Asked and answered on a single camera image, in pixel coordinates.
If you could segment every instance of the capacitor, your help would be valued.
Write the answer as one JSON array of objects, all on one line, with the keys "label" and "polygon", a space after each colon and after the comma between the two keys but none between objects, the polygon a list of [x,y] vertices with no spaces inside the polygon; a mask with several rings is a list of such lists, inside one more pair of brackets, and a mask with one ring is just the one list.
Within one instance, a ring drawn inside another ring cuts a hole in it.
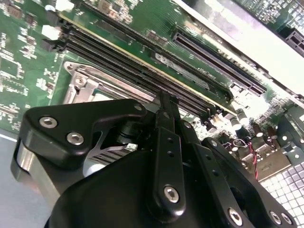
[{"label": "capacitor", "polygon": [[243,140],[245,143],[248,143],[250,140],[250,134],[245,127],[242,127],[238,131],[236,131],[239,139]]},{"label": "capacitor", "polygon": [[238,121],[238,119],[237,119],[236,117],[232,118],[232,119],[230,120],[230,122],[231,122],[231,125],[232,125],[232,127],[233,127],[233,129],[234,129],[235,131],[237,131],[237,130],[239,130],[239,129],[242,128],[241,123]]},{"label": "capacitor", "polygon": [[271,142],[272,142],[272,144],[273,144],[273,146],[275,147],[276,150],[281,148],[280,144],[277,142],[276,139],[272,139]]},{"label": "capacitor", "polygon": [[267,127],[267,134],[271,139],[277,139],[276,131],[272,126]]},{"label": "capacitor", "polygon": [[256,134],[256,137],[262,137],[264,135],[264,133],[262,132],[260,126],[257,123],[254,123],[252,125],[252,129]]},{"label": "capacitor", "polygon": [[249,125],[249,119],[243,110],[237,114],[237,117],[238,117],[239,122],[242,125],[245,125],[245,126]]},{"label": "capacitor", "polygon": [[234,139],[230,139],[230,143],[231,143],[231,151],[236,152],[238,151],[238,147],[234,145]]}]

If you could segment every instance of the pcie slot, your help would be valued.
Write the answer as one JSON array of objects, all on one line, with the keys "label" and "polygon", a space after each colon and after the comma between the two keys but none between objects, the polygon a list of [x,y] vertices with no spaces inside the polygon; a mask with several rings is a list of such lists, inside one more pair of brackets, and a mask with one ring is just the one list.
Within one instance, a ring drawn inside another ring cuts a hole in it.
[{"label": "pcie slot", "polygon": [[164,81],[157,73],[82,32],[71,31],[68,40],[66,40],[65,49],[91,61],[97,66],[110,70],[114,75],[140,84],[144,89],[154,94],[164,90],[173,95],[178,95],[181,108],[191,114],[200,116],[213,109],[210,103],[203,101],[199,97],[194,97],[182,87],[177,88],[169,80]]},{"label": "pcie slot", "polygon": [[220,84],[216,83],[215,81],[211,80],[210,78],[208,78],[208,76],[206,76],[203,73],[201,73],[200,71],[198,71],[195,67],[191,66],[190,64],[188,64],[187,62],[185,62],[184,60],[179,58],[178,56],[170,53],[169,51],[165,50],[164,48],[162,48],[162,47],[158,46],[157,44],[153,43],[148,38],[144,37],[143,35],[141,35],[137,31],[129,28],[125,24],[120,23],[120,22],[114,20],[113,18],[109,17],[108,15],[104,14],[97,7],[91,5],[87,1],[85,1],[85,0],[73,0],[72,2],[75,3],[78,7],[83,6],[87,9],[89,9],[90,11],[95,13],[100,19],[102,19],[103,21],[108,23],[109,25],[113,26],[114,28],[116,28],[119,31],[122,31],[124,34],[128,35],[129,37],[133,38],[134,40],[136,40],[136,41],[140,42],[141,44],[145,45],[146,47],[148,47],[152,51],[162,54],[163,56],[170,59],[175,64],[179,65],[180,67],[184,68],[185,70],[189,71],[193,75],[197,76],[201,80],[206,81],[207,83],[213,85],[217,89],[225,91],[227,96],[231,95],[231,92],[228,89],[224,88],[222,85],[220,85]]},{"label": "pcie slot", "polygon": [[266,92],[266,88],[252,76],[184,33],[178,31],[173,37],[173,42],[251,93],[260,96]]}]

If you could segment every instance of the green circuit board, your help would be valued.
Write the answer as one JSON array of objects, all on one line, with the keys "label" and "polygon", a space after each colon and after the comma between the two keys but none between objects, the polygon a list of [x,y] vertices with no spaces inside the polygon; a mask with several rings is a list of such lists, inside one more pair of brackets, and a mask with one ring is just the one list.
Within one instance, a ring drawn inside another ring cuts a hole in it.
[{"label": "green circuit board", "polygon": [[[198,36],[197,25],[172,0],[117,0],[109,1],[113,6],[124,12],[124,15],[111,14],[109,17],[120,21],[142,36],[153,41],[159,47],[173,53],[182,60],[198,69],[206,78],[228,87],[231,82],[213,68],[203,64],[192,54],[176,46],[172,35],[176,28],[199,39],[202,44],[216,49],[210,42]],[[48,1],[39,0],[0,0],[0,128],[17,133],[24,112],[34,106],[57,105],[63,102],[71,76],[62,68],[66,60],[90,64],[73,53],[58,54],[47,52],[40,47],[42,26],[48,24],[45,6]],[[100,1],[90,1],[90,4],[100,9]],[[100,24],[100,18],[87,8],[74,7],[71,12],[62,12],[61,16],[80,28],[106,40],[116,48],[123,50],[135,58],[148,63],[157,70],[164,72],[182,83],[195,93],[215,101],[218,105],[232,110],[226,98],[220,92],[206,90],[203,86],[183,78],[174,69],[157,63],[151,58],[151,52],[145,45],[125,36],[118,38],[117,34],[106,30]],[[282,107],[288,103],[286,98],[278,95],[271,85],[261,99],[269,104],[269,109],[263,114],[253,114],[258,122],[275,119],[283,112]],[[243,97],[240,103],[247,109],[253,109],[249,101]],[[194,120],[189,115],[187,120]]]},{"label": "green circuit board", "polygon": [[27,109],[59,104],[67,84],[58,78],[62,57],[40,48],[44,7],[33,1],[15,6],[12,16],[8,5],[0,4],[0,128],[17,133]]},{"label": "green circuit board", "polygon": [[[101,6],[101,4],[104,4],[105,2],[106,4],[111,3],[111,9],[104,9]],[[155,41],[155,43],[161,48],[178,56],[194,68],[201,70],[205,77],[208,77],[225,87],[231,85],[231,81],[221,73],[214,70],[210,66],[205,65],[199,59],[195,58],[190,52],[177,46],[172,41],[172,37],[176,30],[181,29],[188,34],[191,34],[196,39],[199,39],[202,44],[218,51],[212,43],[204,39],[204,37],[198,33],[198,25],[191,21],[189,16],[184,11],[180,10],[174,1],[93,0],[86,1],[86,3],[89,3],[98,11],[106,13],[109,15],[109,17],[115,19],[116,21],[123,23],[143,37],[146,37],[151,41]],[[121,13],[117,13],[116,10],[113,10],[115,7],[117,7],[117,10]],[[152,65],[153,67],[174,76],[175,78],[180,77],[175,70],[172,70],[168,66],[157,63],[151,59],[151,50],[149,50],[149,48],[145,45],[142,45],[141,43],[132,39],[122,40],[121,37],[115,35],[113,30],[110,32],[109,28],[101,26],[101,22],[103,20],[100,18],[100,14],[93,12],[93,10],[89,9],[87,6],[82,4],[80,7],[75,7],[70,12],[63,11],[61,12],[60,17],[94,35],[98,39],[105,40],[109,44],[113,45],[113,47],[123,50],[129,55],[135,56],[137,59],[140,59],[148,65]],[[221,42],[220,38],[214,36],[214,34],[209,34],[209,36],[211,36],[214,40]],[[209,94],[209,91],[204,90],[204,88],[197,88],[196,84],[191,84],[191,82],[187,82],[185,79],[183,83],[189,83],[188,86],[191,88],[195,88],[203,95],[210,97],[213,100],[218,101],[219,104],[225,106],[225,103],[223,102],[224,99],[218,100],[218,98],[214,97],[212,94]],[[288,101],[285,97],[278,94],[272,88],[272,85],[264,82],[261,83],[267,88],[267,92],[264,93],[260,99],[269,104],[269,109],[265,110],[263,114],[253,114],[253,116],[254,118],[257,118],[257,122],[265,123],[267,122],[265,121],[267,118],[268,121],[270,121],[272,118],[275,118],[278,114],[282,113],[283,109],[281,107],[287,104]],[[248,109],[250,109],[251,104],[259,102],[250,101],[250,99],[247,99],[246,97],[241,97],[240,100],[243,101],[244,107],[247,107]]]},{"label": "green circuit board", "polygon": [[303,0],[235,0],[261,22],[276,32],[285,27],[296,28],[304,34]]}]

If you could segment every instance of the mounting hole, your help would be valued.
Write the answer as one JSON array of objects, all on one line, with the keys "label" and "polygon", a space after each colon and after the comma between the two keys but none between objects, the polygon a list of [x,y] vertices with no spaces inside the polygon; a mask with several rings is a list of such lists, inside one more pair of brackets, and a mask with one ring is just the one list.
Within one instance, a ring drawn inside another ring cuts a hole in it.
[{"label": "mounting hole", "polygon": [[174,157],[174,153],[172,151],[168,151],[167,154],[172,158]]},{"label": "mounting hole", "polygon": [[173,143],[173,139],[172,138],[168,138],[167,140],[168,140],[168,142]]},{"label": "mounting hole", "polygon": [[218,177],[219,176],[219,173],[216,171],[216,170],[212,170],[212,173],[214,176]]}]

